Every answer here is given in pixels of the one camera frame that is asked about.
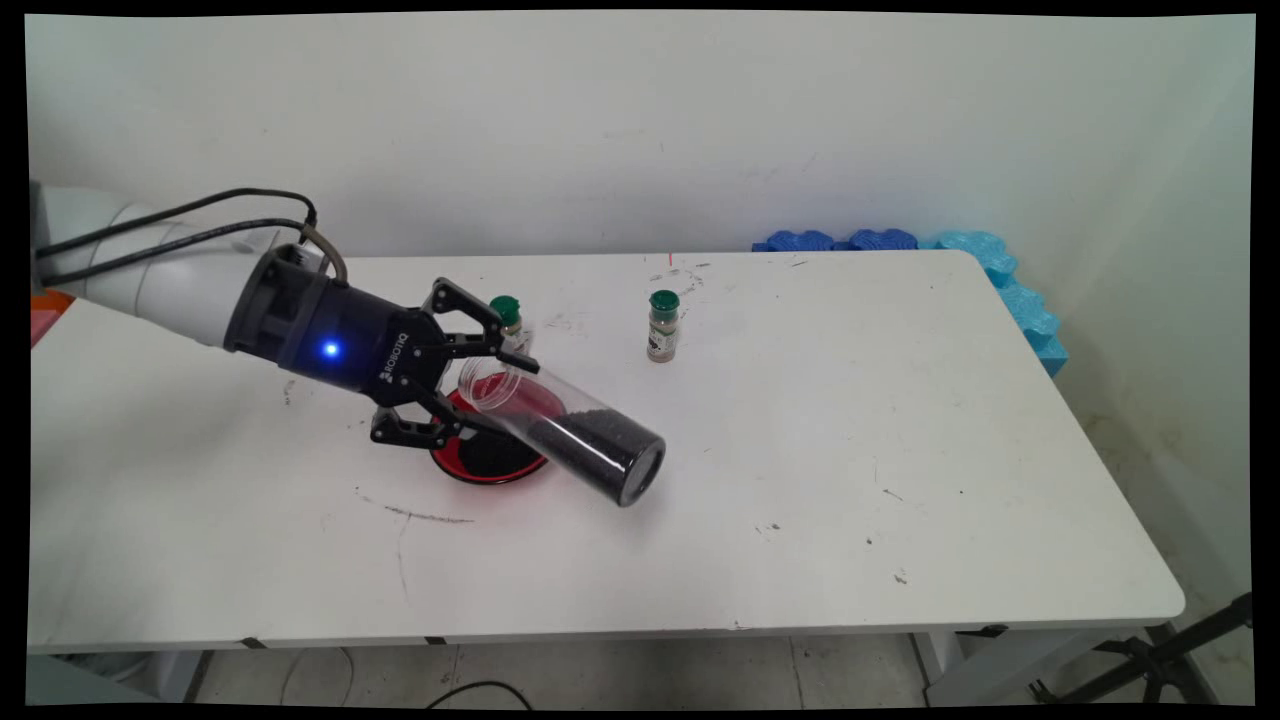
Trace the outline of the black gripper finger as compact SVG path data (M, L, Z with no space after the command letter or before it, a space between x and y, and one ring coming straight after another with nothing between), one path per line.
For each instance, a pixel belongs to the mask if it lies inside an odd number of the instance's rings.
M470 409L458 405L439 389L421 386L371 386L370 400L378 406L370 423L370 441L407 448L444 448L449 438L471 439L475 436L503 436L503 429ZM410 421L398 407L416 404L424 407L430 421Z
M489 304L445 277L435 279L428 300L422 305L428 324L436 337L420 345L420 356L445 361L470 357L493 357L529 374L539 374L540 364L531 356L515 348L515 342L503 332L500 316ZM480 334L445 333L436 323L436 315L462 313L480 325Z

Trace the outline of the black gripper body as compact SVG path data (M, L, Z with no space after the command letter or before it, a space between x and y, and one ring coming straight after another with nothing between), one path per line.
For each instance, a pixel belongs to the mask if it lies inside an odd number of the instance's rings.
M301 264L297 246L269 250L230 315L224 350L362 395L380 407L421 404L439 391L444 334L417 307L340 283Z

